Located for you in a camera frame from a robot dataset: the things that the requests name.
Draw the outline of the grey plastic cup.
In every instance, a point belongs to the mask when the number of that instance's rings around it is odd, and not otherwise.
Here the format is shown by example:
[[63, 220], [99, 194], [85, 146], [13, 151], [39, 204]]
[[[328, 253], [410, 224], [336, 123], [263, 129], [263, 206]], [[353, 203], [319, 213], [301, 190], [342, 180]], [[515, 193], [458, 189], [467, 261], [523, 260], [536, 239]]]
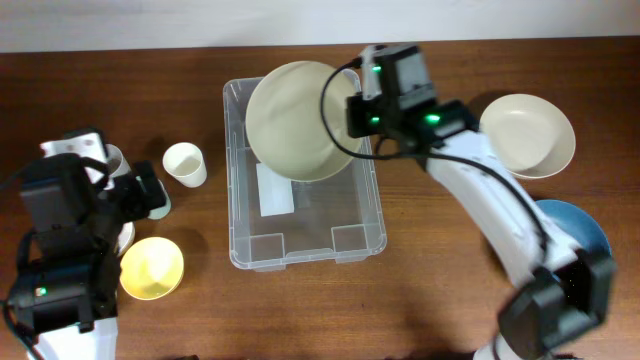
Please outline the grey plastic cup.
[[109, 181], [106, 190], [114, 187], [114, 180], [117, 177], [130, 174], [132, 169], [128, 161], [124, 157], [122, 151], [113, 144], [107, 144], [107, 167], [109, 171]]

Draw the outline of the mint green plastic cup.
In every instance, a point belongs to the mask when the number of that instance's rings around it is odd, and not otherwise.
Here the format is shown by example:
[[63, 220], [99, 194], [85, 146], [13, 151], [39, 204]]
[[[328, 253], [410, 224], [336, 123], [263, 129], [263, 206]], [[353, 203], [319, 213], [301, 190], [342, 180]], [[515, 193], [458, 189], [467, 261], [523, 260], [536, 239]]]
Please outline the mint green plastic cup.
[[151, 219], [151, 220], [160, 220], [165, 216], [167, 216], [171, 210], [172, 203], [168, 195], [168, 192], [166, 191], [166, 188], [164, 187], [164, 184], [161, 181], [159, 181], [159, 185], [163, 192], [165, 204], [162, 207], [158, 207], [150, 211], [148, 219]]

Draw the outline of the small white bowl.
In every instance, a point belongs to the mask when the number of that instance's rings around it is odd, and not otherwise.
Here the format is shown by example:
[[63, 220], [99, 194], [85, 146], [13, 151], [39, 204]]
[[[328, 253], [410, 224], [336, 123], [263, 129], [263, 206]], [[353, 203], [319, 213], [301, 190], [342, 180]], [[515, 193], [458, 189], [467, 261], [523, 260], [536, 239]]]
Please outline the small white bowl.
[[135, 226], [133, 222], [128, 222], [123, 225], [123, 228], [118, 235], [118, 243], [116, 253], [118, 256], [122, 256], [126, 250], [132, 245], [135, 238]]

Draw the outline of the cream plastic cup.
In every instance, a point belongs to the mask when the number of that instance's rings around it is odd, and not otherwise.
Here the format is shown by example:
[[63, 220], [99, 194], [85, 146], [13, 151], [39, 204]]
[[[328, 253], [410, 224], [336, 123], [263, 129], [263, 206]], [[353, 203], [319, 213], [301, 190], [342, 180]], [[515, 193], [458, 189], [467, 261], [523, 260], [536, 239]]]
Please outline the cream plastic cup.
[[201, 150], [189, 142], [170, 146], [163, 155], [164, 170], [188, 188], [196, 188], [207, 179], [207, 169]]

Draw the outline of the small yellow bowl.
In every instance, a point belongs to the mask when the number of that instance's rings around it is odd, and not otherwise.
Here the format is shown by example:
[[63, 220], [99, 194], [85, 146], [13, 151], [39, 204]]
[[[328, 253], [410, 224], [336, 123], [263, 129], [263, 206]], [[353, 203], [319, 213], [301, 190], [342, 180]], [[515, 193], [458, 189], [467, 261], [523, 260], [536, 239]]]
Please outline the small yellow bowl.
[[149, 237], [132, 245], [121, 259], [120, 284], [135, 299], [151, 301], [173, 292], [185, 268], [179, 246], [162, 237]]

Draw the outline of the cream plate bowl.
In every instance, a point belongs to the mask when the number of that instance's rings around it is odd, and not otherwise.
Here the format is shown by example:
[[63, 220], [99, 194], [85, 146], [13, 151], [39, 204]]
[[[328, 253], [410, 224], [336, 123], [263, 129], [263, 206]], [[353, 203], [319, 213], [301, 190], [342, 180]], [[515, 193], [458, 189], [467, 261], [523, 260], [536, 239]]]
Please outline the cream plate bowl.
[[264, 77], [248, 102], [245, 127], [256, 158], [276, 174], [300, 182], [329, 178], [357, 152], [362, 140], [348, 134], [346, 100], [359, 79], [315, 61], [282, 65]]

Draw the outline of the beige plate bowl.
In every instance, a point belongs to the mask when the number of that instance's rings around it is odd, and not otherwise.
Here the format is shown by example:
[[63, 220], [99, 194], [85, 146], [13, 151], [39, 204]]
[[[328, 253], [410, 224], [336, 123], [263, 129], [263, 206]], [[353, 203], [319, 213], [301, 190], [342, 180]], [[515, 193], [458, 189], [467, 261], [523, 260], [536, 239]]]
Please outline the beige plate bowl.
[[521, 179], [542, 179], [573, 160], [576, 135], [556, 105], [534, 95], [510, 94], [491, 102], [480, 127], [504, 166]]

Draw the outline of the blue plate bowl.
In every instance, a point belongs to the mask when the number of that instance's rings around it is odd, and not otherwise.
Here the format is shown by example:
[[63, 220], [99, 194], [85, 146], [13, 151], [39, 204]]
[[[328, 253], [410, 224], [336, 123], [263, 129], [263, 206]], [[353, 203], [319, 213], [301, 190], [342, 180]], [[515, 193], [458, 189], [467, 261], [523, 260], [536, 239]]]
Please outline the blue plate bowl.
[[576, 205], [555, 199], [536, 204], [561, 230], [572, 236], [585, 250], [612, 254], [611, 246], [599, 223]]

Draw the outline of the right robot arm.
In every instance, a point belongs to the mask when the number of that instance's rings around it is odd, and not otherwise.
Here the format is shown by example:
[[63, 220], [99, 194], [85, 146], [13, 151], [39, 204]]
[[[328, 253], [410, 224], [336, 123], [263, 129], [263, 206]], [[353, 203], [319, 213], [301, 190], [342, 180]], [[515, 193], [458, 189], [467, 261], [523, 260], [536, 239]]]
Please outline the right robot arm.
[[602, 325], [616, 272], [607, 239], [568, 233], [538, 207], [469, 108], [438, 101], [418, 46], [369, 45], [349, 65], [363, 80], [346, 101], [350, 136], [396, 141], [396, 158], [416, 160], [461, 203], [516, 288], [473, 358], [553, 359]]

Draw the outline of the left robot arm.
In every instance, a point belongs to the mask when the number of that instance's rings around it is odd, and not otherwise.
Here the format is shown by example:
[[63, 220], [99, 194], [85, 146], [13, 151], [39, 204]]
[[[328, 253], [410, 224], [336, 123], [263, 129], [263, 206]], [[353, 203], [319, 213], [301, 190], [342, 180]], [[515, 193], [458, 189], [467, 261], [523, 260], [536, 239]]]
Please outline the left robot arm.
[[152, 164], [111, 178], [106, 163], [66, 153], [29, 164], [21, 179], [33, 226], [2, 303], [8, 329], [31, 359], [114, 358], [118, 236], [166, 203]]

